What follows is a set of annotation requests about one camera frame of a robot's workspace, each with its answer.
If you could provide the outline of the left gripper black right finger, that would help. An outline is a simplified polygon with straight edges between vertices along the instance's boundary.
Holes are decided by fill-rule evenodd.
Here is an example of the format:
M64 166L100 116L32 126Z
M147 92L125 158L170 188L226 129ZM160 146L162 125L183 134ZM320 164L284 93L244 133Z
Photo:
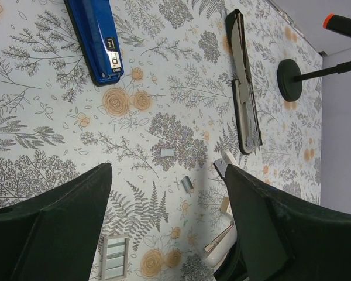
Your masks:
M351 214L277 189L229 164L237 240L216 280L351 280Z

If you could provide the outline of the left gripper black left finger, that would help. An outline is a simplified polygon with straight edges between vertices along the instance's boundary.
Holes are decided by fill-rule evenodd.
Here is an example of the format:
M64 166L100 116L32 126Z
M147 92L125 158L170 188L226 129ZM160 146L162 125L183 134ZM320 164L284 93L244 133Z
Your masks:
M88 280L112 184L102 163L0 209L0 280Z

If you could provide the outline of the white stapler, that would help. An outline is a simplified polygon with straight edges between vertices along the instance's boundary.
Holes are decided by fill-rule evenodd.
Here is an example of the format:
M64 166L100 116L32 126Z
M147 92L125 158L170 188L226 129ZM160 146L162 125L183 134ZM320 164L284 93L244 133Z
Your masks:
M221 152L221 158L213 162L213 166L219 174L221 180L225 183L225 173L229 164L237 166L238 163L229 150ZM210 268L217 268L225 259L227 253L237 240L237 230L235 227L233 215L228 216L220 211L221 204L218 204L218 213L229 220L229 225L221 231L210 243L203 249L204 263Z

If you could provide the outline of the small staple strip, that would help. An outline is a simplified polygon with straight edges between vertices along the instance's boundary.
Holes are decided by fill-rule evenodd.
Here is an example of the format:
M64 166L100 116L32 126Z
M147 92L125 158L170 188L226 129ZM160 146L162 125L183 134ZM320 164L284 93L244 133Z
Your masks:
M191 179L188 176L184 176L181 179L181 184L183 185L186 193L191 194L194 192L194 186L192 185Z
M175 155L175 150L174 148L170 149L161 149L160 150L160 156L161 157L173 157Z

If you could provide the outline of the blue stapler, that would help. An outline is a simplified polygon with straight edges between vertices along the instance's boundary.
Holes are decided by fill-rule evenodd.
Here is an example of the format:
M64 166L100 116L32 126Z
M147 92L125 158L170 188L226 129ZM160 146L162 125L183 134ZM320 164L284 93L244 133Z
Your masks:
M92 82L116 84L124 74L118 34L108 0L65 0Z

